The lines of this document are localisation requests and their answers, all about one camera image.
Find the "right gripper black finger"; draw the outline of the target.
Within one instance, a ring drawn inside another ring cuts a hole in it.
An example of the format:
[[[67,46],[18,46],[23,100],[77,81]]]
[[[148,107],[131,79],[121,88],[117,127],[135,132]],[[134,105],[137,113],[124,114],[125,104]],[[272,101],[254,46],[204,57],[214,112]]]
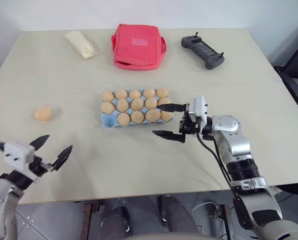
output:
[[[152,133],[166,140],[176,141],[180,143],[184,143],[186,139],[184,134],[176,134],[176,133],[173,133],[172,131],[153,130]]]
[[[165,112],[185,112],[187,109],[186,104],[175,104],[175,103],[166,103],[166,104],[160,104],[156,107],[157,109]]]

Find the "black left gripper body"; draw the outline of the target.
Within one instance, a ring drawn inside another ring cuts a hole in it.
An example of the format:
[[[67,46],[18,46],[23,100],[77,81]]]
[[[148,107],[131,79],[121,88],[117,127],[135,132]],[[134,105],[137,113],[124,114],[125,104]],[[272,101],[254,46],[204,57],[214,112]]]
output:
[[[27,164],[28,172],[26,177],[29,180],[39,180],[39,178],[47,172],[52,172],[54,166],[51,163],[44,163],[42,158],[34,155],[32,162]]]

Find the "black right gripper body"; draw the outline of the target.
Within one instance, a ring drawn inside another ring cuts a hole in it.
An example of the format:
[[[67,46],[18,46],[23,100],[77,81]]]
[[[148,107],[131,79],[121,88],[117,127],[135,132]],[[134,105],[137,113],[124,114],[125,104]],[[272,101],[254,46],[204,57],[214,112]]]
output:
[[[185,111],[181,121],[179,122],[179,133],[182,135],[195,135],[196,133],[201,132],[201,116],[194,116],[189,114],[188,111]]]

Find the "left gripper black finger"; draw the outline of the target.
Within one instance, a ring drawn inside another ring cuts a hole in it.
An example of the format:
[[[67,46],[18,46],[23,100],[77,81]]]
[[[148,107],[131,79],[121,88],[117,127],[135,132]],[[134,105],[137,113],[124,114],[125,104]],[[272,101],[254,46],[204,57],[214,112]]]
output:
[[[56,161],[51,165],[52,171],[58,171],[59,168],[67,161],[69,158],[73,146],[70,145],[69,147],[65,148],[58,156]]]
[[[35,151],[37,151],[45,144],[45,142],[48,140],[49,137],[50,137],[49,134],[40,136],[40,137],[36,138],[35,140],[33,140],[30,143],[30,145],[34,148]]]

